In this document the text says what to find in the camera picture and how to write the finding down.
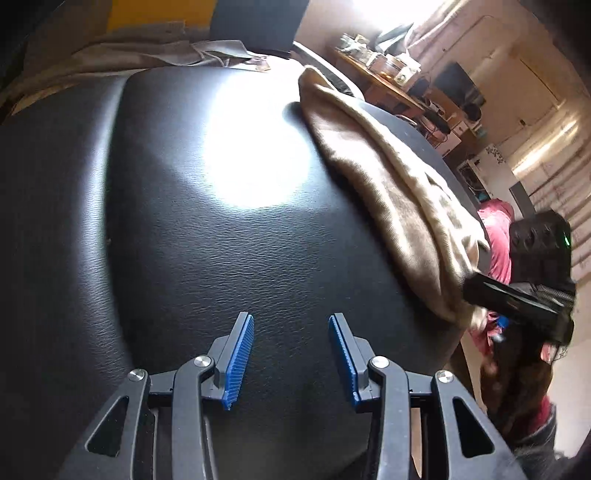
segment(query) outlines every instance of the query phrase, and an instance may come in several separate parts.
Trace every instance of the leather texture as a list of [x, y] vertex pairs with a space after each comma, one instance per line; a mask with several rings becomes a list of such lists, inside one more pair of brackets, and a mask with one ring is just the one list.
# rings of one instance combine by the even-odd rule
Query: leather texture
[[[418, 132], [364, 108], [476, 216]], [[295, 80], [209, 67], [149, 70], [124, 88], [102, 79], [15, 115], [0, 148], [12, 343], [2, 356], [14, 365], [3, 388], [18, 396], [3, 412], [34, 406], [20, 421], [2, 414], [22, 440], [6, 456], [54, 443], [23, 478], [51, 478], [131, 365], [176, 369], [241, 310], [255, 342], [240, 397], [230, 412], [207, 406], [220, 480], [329, 478], [369, 432], [342, 393], [329, 315], [344, 312], [377, 353], [424, 374], [461, 337], [410, 292], [355, 192], [324, 165]]]
[[65, 90], [0, 127], [3, 478], [52, 478], [131, 367], [105, 243], [123, 86]]

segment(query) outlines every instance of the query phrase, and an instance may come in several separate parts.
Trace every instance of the clamp jaw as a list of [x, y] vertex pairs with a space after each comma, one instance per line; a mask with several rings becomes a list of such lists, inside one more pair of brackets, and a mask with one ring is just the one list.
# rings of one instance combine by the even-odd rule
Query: clamp jaw
[[419, 478], [411, 458], [410, 408], [421, 410], [423, 480], [525, 480], [511, 450], [451, 372], [406, 372], [369, 342], [355, 337], [342, 313], [329, 319], [329, 337], [346, 396], [358, 413], [371, 412], [364, 480]]
[[76, 443], [57, 479], [152, 480], [158, 407], [172, 407], [172, 479], [215, 480], [202, 399], [231, 408], [253, 341], [254, 319], [241, 312], [230, 335], [215, 339], [207, 355], [171, 372], [132, 370]]

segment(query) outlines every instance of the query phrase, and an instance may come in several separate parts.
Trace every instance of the white appliance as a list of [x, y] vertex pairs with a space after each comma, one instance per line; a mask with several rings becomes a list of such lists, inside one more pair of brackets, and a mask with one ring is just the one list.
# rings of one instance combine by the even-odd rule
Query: white appliance
[[[470, 172], [466, 171], [467, 168], [472, 171], [479, 182], [476, 182]], [[523, 214], [509, 190], [518, 182], [517, 177], [513, 175], [510, 166], [496, 146], [493, 144], [486, 146], [476, 157], [462, 163], [458, 167], [458, 172], [477, 197], [483, 193], [482, 189], [484, 189], [491, 199], [496, 198], [511, 204], [515, 211], [515, 220], [523, 218]]]

